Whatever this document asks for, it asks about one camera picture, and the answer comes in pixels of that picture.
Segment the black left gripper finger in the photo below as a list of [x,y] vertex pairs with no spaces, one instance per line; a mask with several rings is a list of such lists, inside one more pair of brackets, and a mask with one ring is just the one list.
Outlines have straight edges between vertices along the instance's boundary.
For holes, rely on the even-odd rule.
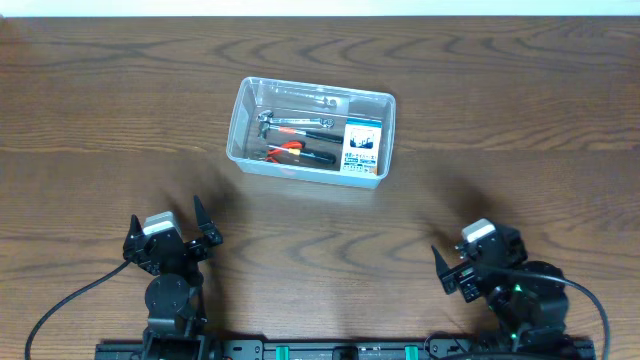
[[208,246],[217,246],[223,243],[223,237],[212,218],[206,211],[203,203],[197,195],[193,196],[194,211],[198,229],[202,233],[202,239]]
[[133,214],[131,216],[129,230],[125,238],[126,248],[138,248],[140,241],[144,239],[144,232],[142,230],[138,217]]

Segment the red handled pliers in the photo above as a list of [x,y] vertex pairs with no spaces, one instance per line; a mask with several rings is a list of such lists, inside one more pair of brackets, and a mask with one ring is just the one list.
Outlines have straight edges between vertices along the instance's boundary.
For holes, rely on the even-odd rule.
[[281,157],[292,157],[298,159],[305,148],[303,141],[295,140],[277,144],[268,144],[267,149],[257,152],[257,159],[270,163],[279,163]]

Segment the small black orange hammer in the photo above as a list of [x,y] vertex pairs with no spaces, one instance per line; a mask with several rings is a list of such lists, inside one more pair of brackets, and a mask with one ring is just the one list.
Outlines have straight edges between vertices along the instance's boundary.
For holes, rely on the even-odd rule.
[[303,136],[303,137],[314,139],[314,140],[335,143],[335,144],[342,144],[344,142],[344,138],[342,136],[337,136],[337,135],[332,135],[332,134],[322,133],[322,132],[301,130],[301,129],[291,128],[291,127],[284,127],[280,125],[274,125],[269,122],[261,122],[259,124],[258,136],[262,139],[265,139],[267,137],[267,133],[271,130],[284,133],[284,134],[298,135],[298,136]]

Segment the silver ratchet wrench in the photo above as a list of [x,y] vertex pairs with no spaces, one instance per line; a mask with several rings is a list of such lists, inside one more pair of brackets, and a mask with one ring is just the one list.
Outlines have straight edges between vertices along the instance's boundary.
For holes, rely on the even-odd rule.
[[311,128],[332,128],[335,120],[332,118],[283,118],[276,117],[270,110],[262,111],[258,114],[257,120],[275,125],[285,125],[294,127],[311,127]]

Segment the black yellow screwdriver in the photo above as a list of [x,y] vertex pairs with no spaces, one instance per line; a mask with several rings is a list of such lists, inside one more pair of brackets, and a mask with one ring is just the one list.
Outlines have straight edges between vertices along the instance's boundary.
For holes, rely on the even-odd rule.
[[321,164],[332,165],[336,162],[336,156],[332,153],[313,151],[305,148],[285,148],[276,145],[270,145],[269,148],[270,150],[267,152],[267,155],[271,157],[278,154],[288,153],[290,155],[312,160]]

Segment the blue white cardboard box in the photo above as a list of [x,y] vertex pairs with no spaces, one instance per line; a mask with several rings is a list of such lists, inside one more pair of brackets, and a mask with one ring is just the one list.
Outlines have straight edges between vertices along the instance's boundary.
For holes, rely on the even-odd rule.
[[360,177],[377,176],[381,138],[380,121],[348,118],[344,128],[340,171]]

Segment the clear plastic container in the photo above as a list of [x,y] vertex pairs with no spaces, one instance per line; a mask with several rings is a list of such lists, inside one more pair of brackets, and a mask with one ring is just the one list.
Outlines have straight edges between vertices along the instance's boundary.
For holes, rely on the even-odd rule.
[[374,189],[390,170],[395,123],[389,93],[247,77],[226,154],[246,173]]

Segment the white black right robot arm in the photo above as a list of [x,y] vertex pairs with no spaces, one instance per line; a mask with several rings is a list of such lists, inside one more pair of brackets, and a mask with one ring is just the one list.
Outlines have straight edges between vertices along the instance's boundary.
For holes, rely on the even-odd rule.
[[498,320],[494,334],[480,337],[476,351],[551,353],[568,345],[564,335],[569,300],[563,271],[530,261],[519,230],[487,219],[465,227],[451,267],[433,248],[436,274],[446,294],[467,303],[484,299]]

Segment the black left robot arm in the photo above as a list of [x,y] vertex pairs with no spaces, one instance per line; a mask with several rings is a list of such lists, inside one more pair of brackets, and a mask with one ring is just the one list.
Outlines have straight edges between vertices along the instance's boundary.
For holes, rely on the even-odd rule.
[[185,242],[167,211],[139,222],[131,218],[123,258],[153,276],[145,291],[148,309],[143,359],[220,359],[218,340],[205,333],[208,323],[204,276],[199,263],[212,257],[223,237],[199,197],[194,211],[201,236]]

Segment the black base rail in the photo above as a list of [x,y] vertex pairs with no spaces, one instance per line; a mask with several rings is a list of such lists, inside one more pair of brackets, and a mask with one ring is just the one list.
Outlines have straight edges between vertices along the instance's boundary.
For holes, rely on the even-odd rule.
[[263,342],[261,340],[152,339],[142,343],[105,342],[95,360],[445,360],[445,359],[594,359],[593,344],[577,340],[556,353],[491,349],[460,337],[423,342]]

